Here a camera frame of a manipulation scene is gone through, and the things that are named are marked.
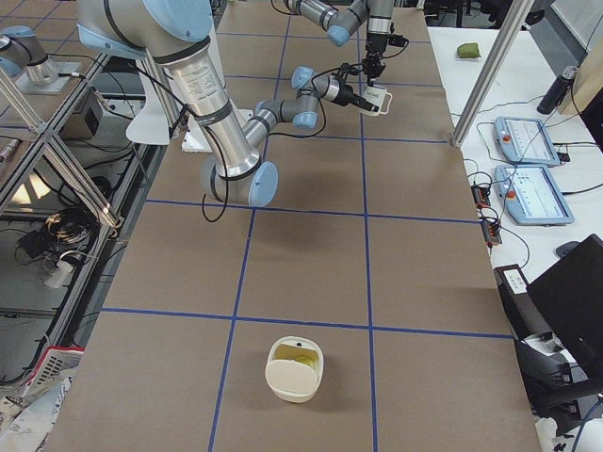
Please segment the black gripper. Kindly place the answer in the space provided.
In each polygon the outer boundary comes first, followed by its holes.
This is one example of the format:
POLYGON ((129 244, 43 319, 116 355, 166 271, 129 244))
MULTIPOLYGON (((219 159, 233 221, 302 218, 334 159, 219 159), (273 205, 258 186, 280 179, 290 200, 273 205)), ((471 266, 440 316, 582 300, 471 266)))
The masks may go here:
POLYGON ((387 48, 385 34, 368 33, 366 55, 362 60, 363 72, 367 78, 379 78, 385 69, 383 54, 387 48))
POLYGON ((349 85, 340 85, 333 103, 340 106, 354 105, 364 110, 378 110, 379 107, 353 91, 349 85))

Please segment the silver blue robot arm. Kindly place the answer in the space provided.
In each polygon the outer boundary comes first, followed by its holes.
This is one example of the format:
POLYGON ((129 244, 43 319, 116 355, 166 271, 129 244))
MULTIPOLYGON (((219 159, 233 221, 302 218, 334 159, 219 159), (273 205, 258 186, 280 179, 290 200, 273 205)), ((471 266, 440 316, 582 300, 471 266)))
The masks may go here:
POLYGON ((392 16, 394 1, 352 1, 340 11, 326 1, 283 1, 288 14, 301 15, 318 25, 336 46, 346 44, 363 24, 367 25, 366 56, 362 60, 363 73, 371 85, 383 73, 388 45, 403 47, 404 38, 394 34, 392 16))
POLYGON ((278 170, 261 156, 259 146, 279 123, 315 127, 320 100, 369 112, 379 109, 340 77, 299 67, 291 80, 297 91, 294 100, 264 101, 241 123, 209 52, 213 25, 209 2, 80 1, 77 12, 79 38, 85 46, 124 58, 151 57, 171 76, 210 146, 202 185, 218 202, 263 207, 272 201, 278 170))

